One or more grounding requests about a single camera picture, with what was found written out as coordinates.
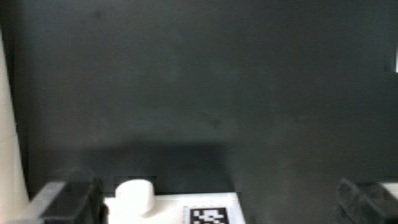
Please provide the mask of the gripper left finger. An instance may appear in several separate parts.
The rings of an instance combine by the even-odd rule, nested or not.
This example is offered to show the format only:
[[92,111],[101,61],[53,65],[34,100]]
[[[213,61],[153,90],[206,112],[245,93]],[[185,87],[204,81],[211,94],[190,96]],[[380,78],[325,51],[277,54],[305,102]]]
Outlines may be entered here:
[[16,219],[18,224],[106,224],[101,182],[50,182]]

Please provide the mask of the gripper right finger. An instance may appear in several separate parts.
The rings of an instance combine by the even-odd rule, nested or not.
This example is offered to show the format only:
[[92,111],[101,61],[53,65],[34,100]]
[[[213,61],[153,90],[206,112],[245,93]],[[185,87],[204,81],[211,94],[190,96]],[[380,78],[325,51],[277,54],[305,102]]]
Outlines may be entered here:
[[398,224],[398,182],[353,182],[336,189],[334,224]]

